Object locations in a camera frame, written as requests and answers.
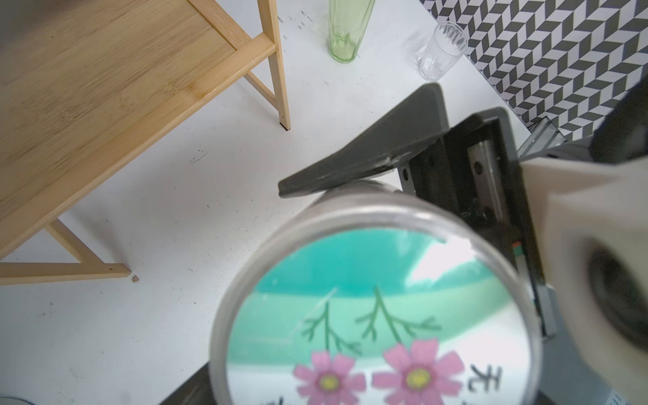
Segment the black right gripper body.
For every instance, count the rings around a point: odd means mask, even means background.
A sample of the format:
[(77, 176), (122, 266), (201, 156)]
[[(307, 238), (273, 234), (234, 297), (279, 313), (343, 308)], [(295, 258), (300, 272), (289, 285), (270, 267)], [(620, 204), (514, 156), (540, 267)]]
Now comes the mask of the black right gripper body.
[(557, 334), (510, 118), (472, 114), (399, 167), (405, 192), (455, 214), (514, 266), (542, 335)]

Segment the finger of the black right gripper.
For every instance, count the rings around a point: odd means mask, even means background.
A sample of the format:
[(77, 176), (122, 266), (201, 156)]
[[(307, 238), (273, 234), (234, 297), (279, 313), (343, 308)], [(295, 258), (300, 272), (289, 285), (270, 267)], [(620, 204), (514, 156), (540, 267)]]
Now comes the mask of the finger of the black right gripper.
[(450, 130), (438, 84), (424, 84), (341, 150), (278, 183), (280, 197), (301, 197), (404, 165)]

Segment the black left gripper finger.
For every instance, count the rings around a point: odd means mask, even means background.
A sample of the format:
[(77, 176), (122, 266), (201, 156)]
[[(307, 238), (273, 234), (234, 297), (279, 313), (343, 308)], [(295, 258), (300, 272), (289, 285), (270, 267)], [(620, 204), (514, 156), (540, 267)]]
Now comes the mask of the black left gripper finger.
[(160, 404), (215, 405), (209, 378), (209, 364), (205, 364)]

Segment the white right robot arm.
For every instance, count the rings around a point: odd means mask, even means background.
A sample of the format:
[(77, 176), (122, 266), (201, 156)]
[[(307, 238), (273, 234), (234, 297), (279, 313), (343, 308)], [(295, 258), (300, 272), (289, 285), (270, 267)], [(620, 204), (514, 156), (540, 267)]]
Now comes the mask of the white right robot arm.
[[(519, 158), (511, 123), (500, 107), (472, 114), (450, 127), (442, 88), (416, 89), (353, 141), (278, 183), (282, 198), (324, 192), (397, 169), (406, 193), (455, 214), (515, 264), (521, 248), (541, 330), (549, 335), (548, 310), (538, 296), (547, 283), (538, 249), (521, 163), (555, 161), (620, 164), (647, 156), (647, 79), (632, 88), (594, 135)], [(647, 297), (640, 298), (629, 270), (606, 248), (586, 260), (588, 287), (604, 319), (631, 343), (647, 348)]]

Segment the wooden three-tier shelf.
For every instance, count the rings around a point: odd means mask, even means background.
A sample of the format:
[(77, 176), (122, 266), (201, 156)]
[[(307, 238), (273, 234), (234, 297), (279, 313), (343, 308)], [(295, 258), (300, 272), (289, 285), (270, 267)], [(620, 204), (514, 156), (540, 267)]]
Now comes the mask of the wooden three-tier shelf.
[(47, 231), (72, 263), (2, 263), (3, 285), (130, 274), (60, 219), (246, 79), (290, 128), (277, 5), (248, 35), (215, 1), (1, 4), (1, 253)]

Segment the green translucent plastic cup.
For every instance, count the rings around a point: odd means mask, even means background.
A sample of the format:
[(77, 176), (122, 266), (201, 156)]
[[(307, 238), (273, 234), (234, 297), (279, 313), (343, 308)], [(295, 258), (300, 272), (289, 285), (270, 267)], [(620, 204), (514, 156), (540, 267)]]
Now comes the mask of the green translucent plastic cup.
[(333, 59), (350, 63), (366, 33), (375, 0), (330, 0), (328, 49)]

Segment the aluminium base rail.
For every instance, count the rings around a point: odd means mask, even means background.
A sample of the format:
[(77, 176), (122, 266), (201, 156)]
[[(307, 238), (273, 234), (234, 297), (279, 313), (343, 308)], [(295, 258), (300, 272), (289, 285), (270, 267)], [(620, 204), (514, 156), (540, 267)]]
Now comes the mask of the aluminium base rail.
[(556, 124), (546, 116), (534, 119), (528, 125), (528, 130), (530, 136), (517, 150), (520, 158), (558, 147), (568, 141)]

